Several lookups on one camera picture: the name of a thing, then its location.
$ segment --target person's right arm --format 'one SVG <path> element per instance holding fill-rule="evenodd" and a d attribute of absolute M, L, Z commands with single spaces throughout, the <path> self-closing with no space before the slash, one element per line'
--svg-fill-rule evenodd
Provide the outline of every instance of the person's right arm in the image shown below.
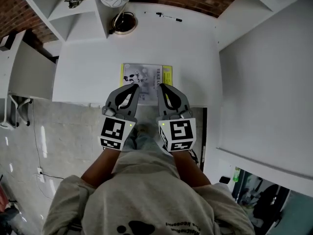
<path fill-rule="evenodd" d="M 239 235 L 254 235 L 254 229 L 244 210 L 232 199 L 228 189 L 211 185 L 188 151 L 172 152 L 180 179 L 192 187 L 213 209 L 220 229 Z"/>

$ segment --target white wall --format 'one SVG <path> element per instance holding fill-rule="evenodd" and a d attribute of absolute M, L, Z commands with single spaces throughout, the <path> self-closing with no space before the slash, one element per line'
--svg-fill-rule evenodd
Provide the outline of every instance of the white wall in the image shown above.
<path fill-rule="evenodd" d="M 220 148 L 313 182 L 313 0 L 274 15 L 220 59 Z M 275 182 L 273 173 L 267 177 Z M 288 180 L 275 183 L 292 187 Z"/>

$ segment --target floor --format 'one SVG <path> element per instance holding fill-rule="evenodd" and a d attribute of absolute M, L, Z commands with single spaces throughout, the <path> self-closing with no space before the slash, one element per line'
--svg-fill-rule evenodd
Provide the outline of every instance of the floor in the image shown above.
<path fill-rule="evenodd" d="M 197 120 L 194 151 L 200 159 L 202 109 L 192 110 Z M 10 199 L 18 202 L 21 212 L 13 224 L 21 233 L 41 234 L 54 192 L 62 180 L 45 176 L 42 183 L 36 176 L 37 167 L 54 177 L 81 176 L 102 151 L 97 142 L 100 114 L 98 108 L 34 100 L 29 107 L 29 127 L 21 123 L 14 131 L 0 128 L 1 186 Z M 149 122 L 156 127 L 157 116 L 157 107 L 138 106 L 138 123 Z"/>

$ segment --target t-shirt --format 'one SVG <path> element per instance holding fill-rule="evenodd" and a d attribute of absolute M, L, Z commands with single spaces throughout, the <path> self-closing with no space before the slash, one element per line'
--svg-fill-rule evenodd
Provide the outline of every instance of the t-shirt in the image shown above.
<path fill-rule="evenodd" d="M 254 234 L 230 192 L 217 185 L 191 188 L 173 157 L 148 151 L 122 154 L 110 180 L 94 189 L 77 176 L 61 183 L 43 234 Z"/>

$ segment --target person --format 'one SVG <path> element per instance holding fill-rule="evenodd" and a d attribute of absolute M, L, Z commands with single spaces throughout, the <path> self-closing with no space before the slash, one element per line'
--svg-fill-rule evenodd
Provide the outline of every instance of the person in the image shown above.
<path fill-rule="evenodd" d="M 59 185 L 44 235 L 252 235 L 229 190 L 211 185 L 188 151 L 165 154 L 141 125 L 122 152 L 104 149 Z"/>

